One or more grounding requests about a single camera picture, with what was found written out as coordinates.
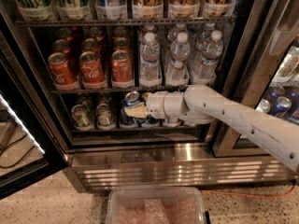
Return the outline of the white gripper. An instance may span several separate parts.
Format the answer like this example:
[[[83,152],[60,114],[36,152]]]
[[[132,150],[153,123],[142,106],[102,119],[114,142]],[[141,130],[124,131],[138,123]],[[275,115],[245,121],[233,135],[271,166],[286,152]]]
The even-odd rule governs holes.
[[[153,94],[151,92],[144,92],[141,95],[149,114],[155,119],[164,118],[164,92],[157,91]],[[144,106],[130,106],[125,107],[124,111],[127,116],[138,119],[145,119],[148,116],[148,112]]]

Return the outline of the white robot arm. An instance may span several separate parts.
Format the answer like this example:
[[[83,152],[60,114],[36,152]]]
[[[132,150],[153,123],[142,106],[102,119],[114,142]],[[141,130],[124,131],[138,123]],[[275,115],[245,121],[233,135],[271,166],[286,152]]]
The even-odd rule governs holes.
[[[206,85],[191,85],[186,91],[157,91],[145,102],[127,107],[125,113],[134,118],[176,117],[195,124],[218,119],[292,171],[299,171],[298,125],[229,100]]]

